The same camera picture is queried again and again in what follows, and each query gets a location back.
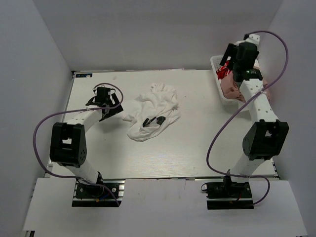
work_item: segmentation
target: red cloth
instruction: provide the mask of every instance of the red cloth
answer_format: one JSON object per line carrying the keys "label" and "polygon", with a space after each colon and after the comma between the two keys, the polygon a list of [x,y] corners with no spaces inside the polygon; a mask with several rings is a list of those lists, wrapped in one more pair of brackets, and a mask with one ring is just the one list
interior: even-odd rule
{"label": "red cloth", "polygon": [[224,66],[221,66],[219,69],[216,70],[218,79],[223,79],[231,72],[231,70],[228,69],[228,65],[229,65],[229,60],[226,61]]}

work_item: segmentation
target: white table surface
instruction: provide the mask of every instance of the white table surface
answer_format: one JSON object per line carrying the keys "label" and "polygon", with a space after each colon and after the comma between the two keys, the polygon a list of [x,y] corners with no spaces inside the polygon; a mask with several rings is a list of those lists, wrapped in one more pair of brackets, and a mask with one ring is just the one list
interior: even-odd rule
{"label": "white table surface", "polygon": [[[207,210],[203,181],[127,180],[119,208],[71,207],[74,179],[39,178],[24,230],[35,237],[296,237],[306,235],[288,181],[252,210]],[[254,200],[265,181],[250,181]]]}
{"label": "white table surface", "polygon": [[[207,167],[206,153],[233,111],[221,104],[211,70],[93,73],[91,78],[74,80],[67,110],[84,108],[93,96],[93,86],[101,82],[118,86],[125,100],[149,91],[153,82],[164,82],[177,89],[181,118],[153,139],[135,142],[128,138],[129,123],[122,121],[120,114],[90,128],[86,133],[87,159],[103,178],[218,176]],[[68,114],[65,120],[74,116]],[[250,127],[248,112],[242,112],[227,126],[211,152],[210,162],[215,168],[227,171],[235,165],[242,154],[242,139]],[[53,172],[70,174],[57,164]],[[254,174],[273,176],[275,170],[267,161]]]}

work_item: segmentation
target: white wall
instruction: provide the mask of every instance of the white wall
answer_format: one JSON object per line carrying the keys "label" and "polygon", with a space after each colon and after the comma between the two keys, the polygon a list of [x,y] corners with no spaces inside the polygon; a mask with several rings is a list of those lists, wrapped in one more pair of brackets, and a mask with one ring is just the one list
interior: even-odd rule
{"label": "white wall", "polygon": [[[309,236],[316,237],[316,1],[286,0],[269,30],[278,33],[289,48],[283,78],[272,88],[273,109],[290,131],[279,157],[281,177],[290,181]],[[265,36],[260,65],[268,80],[284,64],[284,50],[273,37]]]}
{"label": "white wall", "polygon": [[[45,115],[65,108],[72,76],[31,0],[2,1],[0,22],[0,236],[17,237],[36,178],[43,176],[33,130]],[[44,162],[52,123],[39,132]]]}
{"label": "white wall", "polygon": [[34,0],[72,70],[209,69],[282,0]]}

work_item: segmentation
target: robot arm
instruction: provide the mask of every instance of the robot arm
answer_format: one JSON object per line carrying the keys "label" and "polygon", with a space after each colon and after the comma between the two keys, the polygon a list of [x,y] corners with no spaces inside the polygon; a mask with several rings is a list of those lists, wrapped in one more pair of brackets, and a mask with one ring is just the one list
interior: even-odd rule
{"label": "robot arm", "polygon": [[[262,80],[250,79],[244,80],[239,89],[247,101],[262,88]],[[243,139],[244,153],[230,170],[231,174],[252,175],[262,163],[280,153],[288,132],[287,123],[278,120],[264,93],[250,102],[249,112],[253,126]],[[249,178],[231,179],[233,182],[244,183]]]}
{"label": "robot arm", "polygon": [[[88,106],[88,109],[96,106],[105,108],[116,106],[118,103],[118,98],[115,93],[111,94],[110,88],[98,87],[95,91],[95,97],[92,97],[86,106]],[[66,167],[74,175],[91,183],[97,183],[97,180],[102,176],[86,160],[85,133],[96,122],[107,119],[121,111],[123,111],[121,105],[111,110],[87,110],[66,122],[55,123],[51,137],[50,159]]]}
{"label": "robot arm", "polygon": [[[248,41],[245,35],[239,45],[229,44],[220,65],[228,57],[233,78],[246,101],[263,88],[262,75],[254,69],[259,54],[256,43]],[[249,209],[253,208],[249,176],[265,161],[280,153],[289,127],[280,122],[272,111],[268,99],[261,93],[249,105],[252,127],[242,141],[243,154],[236,165],[228,170],[223,182],[206,183],[208,209]]]}

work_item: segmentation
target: wooden board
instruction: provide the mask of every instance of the wooden board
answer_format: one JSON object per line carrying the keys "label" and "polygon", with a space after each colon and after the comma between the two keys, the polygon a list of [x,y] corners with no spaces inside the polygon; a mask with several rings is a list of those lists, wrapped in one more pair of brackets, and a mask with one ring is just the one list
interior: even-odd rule
{"label": "wooden board", "polygon": [[[149,91],[153,82],[173,85],[181,112],[177,122],[145,142],[128,138],[129,123],[122,121],[120,115],[92,126],[86,134],[87,159],[104,178],[218,176],[207,167],[206,153],[213,137],[234,110],[221,104],[212,71],[93,73],[90,78],[75,78],[67,109],[84,108],[93,96],[93,86],[101,82],[118,86],[125,100]],[[74,116],[68,114],[65,120]],[[242,139],[250,127],[248,112],[242,112],[227,126],[211,152],[210,162],[215,168],[227,171],[235,165],[242,154]],[[53,171],[70,173],[57,164]],[[273,176],[275,170],[267,161],[255,174]]]}

